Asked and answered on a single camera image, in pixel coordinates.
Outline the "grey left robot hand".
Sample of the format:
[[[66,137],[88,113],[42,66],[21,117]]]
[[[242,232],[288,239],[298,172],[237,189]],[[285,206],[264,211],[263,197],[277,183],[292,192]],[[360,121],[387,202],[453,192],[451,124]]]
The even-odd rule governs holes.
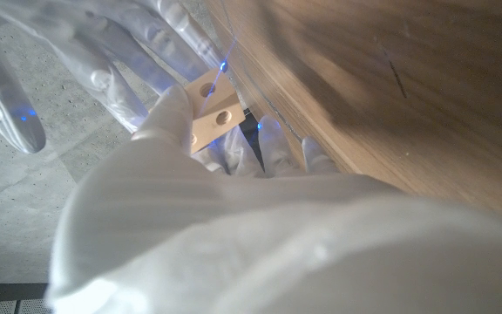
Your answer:
[[[502,313],[502,216],[342,174],[275,119],[191,156],[169,87],[91,170],[55,236],[57,313]]]

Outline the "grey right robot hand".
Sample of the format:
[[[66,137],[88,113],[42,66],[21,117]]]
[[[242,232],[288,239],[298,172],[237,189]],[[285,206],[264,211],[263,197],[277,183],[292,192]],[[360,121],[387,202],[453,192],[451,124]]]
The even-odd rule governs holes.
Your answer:
[[[176,84],[161,58],[194,81],[227,61],[186,7],[175,0],[0,1],[0,27],[12,24],[53,53],[77,82],[129,132],[148,114],[115,66],[119,61],[157,94]],[[44,128],[0,44],[0,134],[34,154]]]

